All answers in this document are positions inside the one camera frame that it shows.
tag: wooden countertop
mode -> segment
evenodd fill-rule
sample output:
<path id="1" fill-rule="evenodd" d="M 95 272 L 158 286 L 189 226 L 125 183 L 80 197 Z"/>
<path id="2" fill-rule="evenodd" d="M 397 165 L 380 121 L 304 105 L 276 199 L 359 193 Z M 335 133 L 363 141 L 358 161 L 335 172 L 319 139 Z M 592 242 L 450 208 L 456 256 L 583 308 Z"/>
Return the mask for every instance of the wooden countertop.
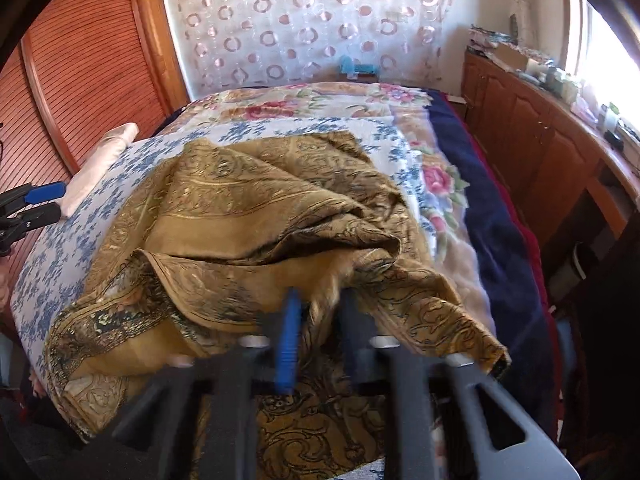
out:
<path id="1" fill-rule="evenodd" d="M 502 70 L 500 67 L 498 67 L 495 63 L 492 63 L 491 60 L 487 58 L 482 58 L 481 56 L 474 56 L 474 57 L 479 57 L 480 59 L 484 60 L 491 66 L 495 67 L 496 69 Z M 539 88 L 535 85 L 532 85 L 529 82 L 526 82 L 518 78 L 513 73 L 509 73 L 509 72 L 506 72 L 506 73 L 509 76 L 520 81 L 522 84 L 526 85 L 528 88 L 531 88 L 533 91 L 539 94 L 540 97 L 542 97 L 543 99 L 548 101 L 553 107 L 555 107 L 556 110 L 561 111 L 565 116 L 570 118 L 575 124 L 577 124 L 580 127 L 580 129 L 585 134 L 585 138 L 589 139 L 590 142 L 593 143 L 593 147 L 599 153 L 600 159 L 607 165 L 607 167 L 613 172 L 616 178 L 620 181 L 620 184 L 622 184 L 625 191 L 628 193 L 629 198 L 636 205 L 636 208 L 640 209 L 640 178 L 638 178 L 634 174 L 631 168 L 631 165 L 626 161 L 625 157 L 621 153 L 616 152 L 614 149 L 612 149 L 612 147 L 609 146 L 609 143 L 607 143 L 607 141 L 604 140 L 604 138 L 602 137 L 602 134 L 599 131 L 595 130 L 594 128 L 591 128 L 583 120 L 581 120 L 580 118 L 572 114 L 570 108 L 568 107 L 567 104 L 565 104 L 564 101 L 557 99 L 546 90 L 543 90 L 542 88 Z"/>

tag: clutter on counter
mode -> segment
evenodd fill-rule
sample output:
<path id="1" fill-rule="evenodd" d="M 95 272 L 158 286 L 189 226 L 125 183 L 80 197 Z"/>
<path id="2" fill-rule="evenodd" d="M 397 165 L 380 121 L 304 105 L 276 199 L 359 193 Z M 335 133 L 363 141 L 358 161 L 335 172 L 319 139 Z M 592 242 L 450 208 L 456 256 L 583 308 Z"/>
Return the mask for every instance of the clutter on counter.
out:
<path id="1" fill-rule="evenodd" d="M 545 89 L 568 105 L 571 112 L 597 129 L 607 142 L 640 176 L 640 135 L 624 124 L 616 105 L 600 105 L 594 89 L 561 68 L 546 54 L 517 45 L 508 34 L 472 26 L 467 50 L 489 59 L 505 72 L 511 72 L 531 85 Z"/>

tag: floral quilt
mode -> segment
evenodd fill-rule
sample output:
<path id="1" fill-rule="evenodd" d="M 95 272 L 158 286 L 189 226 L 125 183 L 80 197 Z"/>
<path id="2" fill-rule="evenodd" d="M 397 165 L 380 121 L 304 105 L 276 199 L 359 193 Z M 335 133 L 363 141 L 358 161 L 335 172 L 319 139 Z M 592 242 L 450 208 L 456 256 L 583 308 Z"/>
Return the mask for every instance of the floral quilt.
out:
<path id="1" fill-rule="evenodd" d="M 276 117 L 377 118 L 392 124 L 421 156 L 426 193 L 420 215 L 426 220 L 423 225 L 438 270 L 455 283 L 472 316 L 495 333 L 489 299 L 478 274 L 478 258 L 463 221 L 469 184 L 438 148 L 429 120 L 430 105 L 427 92 L 386 83 L 324 82 L 236 89 L 191 103 L 160 134 Z"/>
<path id="2" fill-rule="evenodd" d="M 398 184 L 423 227 L 438 270 L 454 282 L 472 316 L 494 332 L 463 222 L 468 183 L 438 149 L 430 103 L 428 94 L 416 89 L 353 83 L 239 89 L 193 102 L 159 136 L 128 148 L 71 218 L 40 235 L 12 297 L 18 332 L 36 373 L 44 376 L 42 349 L 49 327 L 62 308 L 81 295 L 92 255 L 124 201 L 161 160 L 178 155 L 186 142 L 199 137 L 232 144 L 350 131 L 376 167 Z M 442 468 L 441 449 L 437 456 Z M 381 478 L 383 469 L 379 460 L 343 478 Z"/>

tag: white fabric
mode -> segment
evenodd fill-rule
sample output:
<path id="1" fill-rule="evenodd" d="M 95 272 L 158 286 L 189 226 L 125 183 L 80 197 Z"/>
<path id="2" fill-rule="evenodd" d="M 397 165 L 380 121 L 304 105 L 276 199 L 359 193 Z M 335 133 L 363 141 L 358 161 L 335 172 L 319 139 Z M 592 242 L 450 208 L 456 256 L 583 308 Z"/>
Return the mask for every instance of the white fabric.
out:
<path id="1" fill-rule="evenodd" d="M 340 58 L 380 80 L 436 82 L 453 0 L 164 0 L 189 95 L 335 79 Z"/>
<path id="2" fill-rule="evenodd" d="M 138 132 L 136 123 L 126 123 L 104 134 L 80 171 L 66 186 L 65 195 L 58 200 L 62 218 L 73 216 L 82 200 L 94 190 L 111 165 L 131 145 Z"/>

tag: gold paisley fabric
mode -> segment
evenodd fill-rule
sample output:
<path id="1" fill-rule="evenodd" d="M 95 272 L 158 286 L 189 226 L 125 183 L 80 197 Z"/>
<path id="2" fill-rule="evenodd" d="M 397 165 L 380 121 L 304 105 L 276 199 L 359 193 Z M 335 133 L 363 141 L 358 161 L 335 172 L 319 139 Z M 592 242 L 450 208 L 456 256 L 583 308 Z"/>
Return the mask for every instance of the gold paisley fabric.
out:
<path id="1" fill-rule="evenodd" d="M 382 455 L 383 399 L 350 393 L 330 327 L 342 288 L 415 351 L 506 350 L 431 269 L 417 222 L 347 132 L 185 145 L 133 192 L 97 251 L 85 294 L 46 343 L 51 398 L 85 438 L 172 354 L 224 352 L 259 333 L 289 287 L 309 309 L 299 383 L 259 402 L 260 477 L 316 480 Z"/>

